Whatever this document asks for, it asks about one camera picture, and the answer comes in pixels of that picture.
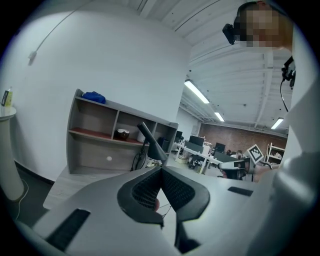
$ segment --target red shelf board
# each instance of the red shelf board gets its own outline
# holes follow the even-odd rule
[[[96,137],[101,137],[105,139],[111,139],[111,135],[99,132],[99,131],[94,131],[94,130],[87,130],[87,129],[82,129],[79,127],[73,128],[70,131],[76,132],[76,133],[81,133],[81,134],[86,134],[86,135],[91,135],[91,136],[96,136]]]
[[[114,137],[113,138],[115,141],[121,141],[121,142],[130,142],[130,143],[136,143],[136,144],[143,144],[142,142],[140,141],[137,141],[136,139],[133,139],[133,138],[127,138],[127,139],[123,139],[123,138],[116,138]]]

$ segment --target white pillar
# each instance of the white pillar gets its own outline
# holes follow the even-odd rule
[[[9,118],[0,118],[0,186],[9,200],[16,201],[23,195],[24,185],[12,154]]]

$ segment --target brick wall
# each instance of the brick wall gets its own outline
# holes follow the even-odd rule
[[[222,143],[225,145],[225,151],[231,150],[245,152],[248,148],[257,144],[263,155],[266,155],[268,144],[279,148],[286,148],[287,139],[260,132],[229,128],[218,125],[201,124],[199,136],[205,136],[205,141],[212,143]]]

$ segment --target white cylinder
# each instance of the white cylinder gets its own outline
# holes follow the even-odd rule
[[[12,154],[9,119],[0,121],[0,186],[11,201],[18,200],[24,193]]]
[[[136,140],[137,140],[138,142],[143,143],[143,142],[145,142],[145,139],[146,139],[146,137],[142,134],[141,131],[139,131],[139,133],[138,133],[138,138],[137,138]]]
[[[207,155],[209,154],[209,150],[210,150],[210,147],[209,147],[209,146],[203,145],[202,154],[207,156]]]

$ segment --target ceiling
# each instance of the ceiling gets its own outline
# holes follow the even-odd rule
[[[266,51],[230,45],[222,28],[233,23],[246,0],[106,0],[135,10],[141,17],[157,20],[191,46],[186,74],[210,101],[204,104],[187,87],[180,108],[202,123],[223,125],[286,137],[286,115],[280,95],[281,68],[291,56],[287,50]],[[284,82],[282,93],[290,108],[292,90]],[[219,112],[221,123],[214,112]]]

